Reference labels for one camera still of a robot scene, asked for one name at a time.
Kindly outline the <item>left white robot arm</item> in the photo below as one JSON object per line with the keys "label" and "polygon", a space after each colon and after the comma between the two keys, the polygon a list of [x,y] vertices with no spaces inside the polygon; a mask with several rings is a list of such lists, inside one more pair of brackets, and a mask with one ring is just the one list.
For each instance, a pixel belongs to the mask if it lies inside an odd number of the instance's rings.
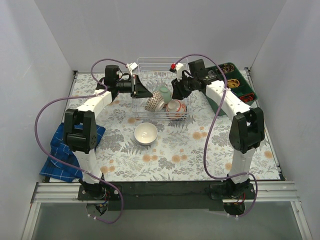
{"label": "left white robot arm", "polygon": [[63,140],[75,155],[79,167],[84,170],[82,182],[92,184],[89,194],[95,200],[106,196],[106,187],[99,183],[102,172],[97,163],[95,148],[98,142],[96,117],[119,93],[129,93],[133,99],[150,98],[153,94],[141,83],[133,71],[137,63],[126,65],[128,79],[121,79],[119,66],[107,65],[105,76],[98,81],[94,95],[76,109],[69,108],[64,114]]}

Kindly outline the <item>orange floral bowl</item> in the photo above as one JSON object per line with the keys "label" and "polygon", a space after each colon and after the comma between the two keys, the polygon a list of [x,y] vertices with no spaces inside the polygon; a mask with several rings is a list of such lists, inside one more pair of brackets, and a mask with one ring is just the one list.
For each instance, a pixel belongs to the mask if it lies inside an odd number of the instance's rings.
{"label": "orange floral bowl", "polygon": [[171,100],[165,108],[166,116],[171,120],[176,120],[185,116],[187,105],[181,100]]}

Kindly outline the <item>celadon green bowl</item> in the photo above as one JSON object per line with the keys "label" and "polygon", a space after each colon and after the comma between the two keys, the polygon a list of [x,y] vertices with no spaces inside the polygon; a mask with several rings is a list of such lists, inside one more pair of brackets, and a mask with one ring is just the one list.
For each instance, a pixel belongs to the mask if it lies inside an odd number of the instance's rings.
{"label": "celadon green bowl", "polygon": [[165,104],[168,104],[172,100],[172,93],[166,85],[160,85],[155,89],[155,92],[158,92]]}

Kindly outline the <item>white bowl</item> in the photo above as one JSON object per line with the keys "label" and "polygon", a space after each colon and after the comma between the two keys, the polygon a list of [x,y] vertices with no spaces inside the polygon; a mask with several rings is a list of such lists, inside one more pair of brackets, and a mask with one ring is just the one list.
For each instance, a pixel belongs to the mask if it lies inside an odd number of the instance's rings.
{"label": "white bowl", "polygon": [[141,145],[151,145],[158,137],[158,129],[154,124],[144,122],[135,128],[134,137]]}

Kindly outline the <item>white wire dish rack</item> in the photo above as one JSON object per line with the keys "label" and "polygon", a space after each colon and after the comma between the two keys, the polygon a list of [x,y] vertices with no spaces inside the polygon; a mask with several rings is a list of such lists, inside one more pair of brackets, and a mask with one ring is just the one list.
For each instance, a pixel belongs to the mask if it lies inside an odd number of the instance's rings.
{"label": "white wire dish rack", "polygon": [[[177,77],[175,72],[170,71],[171,64],[178,60],[177,57],[139,57],[136,60],[138,65],[134,72],[139,76],[141,83],[151,92],[166,85],[170,92],[173,92],[172,81]],[[131,111],[141,120],[170,121],[175,115],[166,111],[163,107],[158,112],[151,112],[145,109],[147,98],[132,99]]]}

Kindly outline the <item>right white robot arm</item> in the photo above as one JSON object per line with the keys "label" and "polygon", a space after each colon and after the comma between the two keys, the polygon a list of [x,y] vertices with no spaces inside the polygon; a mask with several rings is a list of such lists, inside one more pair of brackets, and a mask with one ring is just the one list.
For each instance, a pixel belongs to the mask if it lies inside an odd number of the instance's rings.
{"label": "right white robot arm", "polygon": [[209,74],[202,59],[190,62],[190,73],[179,61],[170,66],[176,74],[171,82],[172,97],[175,100],[187,98],[193,91],[204,95],[218,104],[217,113],[224,113],[231,119],[229,141],[233,147],[232,167],[225,180],[232,183],[226,186],[227,195],[237,199],[245,192],[242,183],[248,182],[253,176],[250,173],[251,162],[256,149],[265,138],[264,113],[261,108],[252,108],[240,100],[228,87],[228,80],[221,72],[222,80]]}

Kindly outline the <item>brown patterned small bowl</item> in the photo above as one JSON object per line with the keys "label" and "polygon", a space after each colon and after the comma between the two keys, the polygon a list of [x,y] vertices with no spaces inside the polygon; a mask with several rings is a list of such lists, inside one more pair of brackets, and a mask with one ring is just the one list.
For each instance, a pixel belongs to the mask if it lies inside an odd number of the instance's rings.
{"label": "brown patterned small bowl", "polygon": [[147,100],[144,109],[149,112],[159,112],[164,105],[165,102],[163,96],[159,91],[155,91],[153,96]]}

